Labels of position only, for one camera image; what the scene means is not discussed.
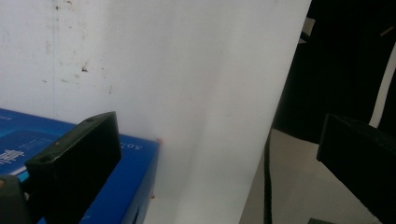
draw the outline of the white surface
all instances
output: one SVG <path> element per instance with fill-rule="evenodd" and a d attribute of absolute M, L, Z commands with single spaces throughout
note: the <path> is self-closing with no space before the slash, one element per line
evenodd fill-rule
<path fill-rule="evenodd" d="M 378 95 L 376 96 L 375 107 L 373 115 L 370 119 L 369 125 L 377 128 L 381 122 L 382 114 L 384 113 L 385 102 L 387 101 L 388 90 L 392 82 L 393 74 L 396 69 L 396 44 L 393 46 L 392 53 L 389 56 L 387 68 L 382 77 L 381 86 L 379 87 Z"/>
<path fill-rule="evenodd" d="M 115 110 L 121 133 L 164 141 L 146 223 L 237 223 L 308 5 L 2 1 L 0 107 Z"/>

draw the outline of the black object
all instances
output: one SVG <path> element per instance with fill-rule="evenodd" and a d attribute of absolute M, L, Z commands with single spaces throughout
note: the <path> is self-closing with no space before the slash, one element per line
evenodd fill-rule
<path fill-rule="evenodd" d="M 0 211 L 0 223 L 32 224 L 20 181 L 15 175 L 0 176 Z"/>
<path fill-rule="evenodd" d="M 384 223 L 396 223 L 396 140 L 363 122 L 329 115 L 318 160 Z"/>
<path fill-rule="evenodd" d="M 115 112 L 82 121 L 25 163 L 29 178 L 22 188 L 30 195 L 27 207 L 31 221 L 44 217 L 49 224 L 78 223 L 120 157 Z M 20 215 L 20 210 L 7 214 Z"/>
<path fill-rule="evenodd" d="M 327 113 L 368 123 L 396 41 L 396 1 L 312 1 L 273 127 L 318 143 Z"/>

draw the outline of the stain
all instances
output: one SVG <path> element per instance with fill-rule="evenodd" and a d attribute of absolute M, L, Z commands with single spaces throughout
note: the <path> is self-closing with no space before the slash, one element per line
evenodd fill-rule
<path fill-rule="evenodd" d="M 84 65 L 81 68 L 81 72 L 88 72 L 87 65 L 88 63 L 84 63 Z"/>
<path fill-rule="evenodd" d="M 52 53 L 52 44 L 48 40 L 46 41 L 46 53 L 47 54 L 51 54 Z"/>

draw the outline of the cardboard box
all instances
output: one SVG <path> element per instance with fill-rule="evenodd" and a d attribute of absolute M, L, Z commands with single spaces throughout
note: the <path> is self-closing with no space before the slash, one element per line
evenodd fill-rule
<path fill-rule="evenodd" d="M 0 109 L 0 175 L 28 174 L 24 163 L 75 125 Z M 158 142 L 120 136 L 122 158 L 80 223 L 143 223 L 152 195 Z"/>

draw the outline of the black plastic object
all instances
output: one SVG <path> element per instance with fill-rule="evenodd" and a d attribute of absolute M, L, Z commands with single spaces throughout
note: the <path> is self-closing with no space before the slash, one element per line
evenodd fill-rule
<path fill-rule="evenodd" d="M 354 119 L 328 115 L 318 160 L 384 223 L 396 223 L 396 140 Z"/>
<path fill-rule="evenodd" d="M 115 112 L 85 119 L 35 155 L 25 163 L 34 221 L 43 215 L 49 224 L 78 223 L 120 157 Z"/>
<path fill-rule="evenodd" d="M 32 223 L 20 181 L 15 175 L 0 176 L 0 211 L 2 224 Z"/>

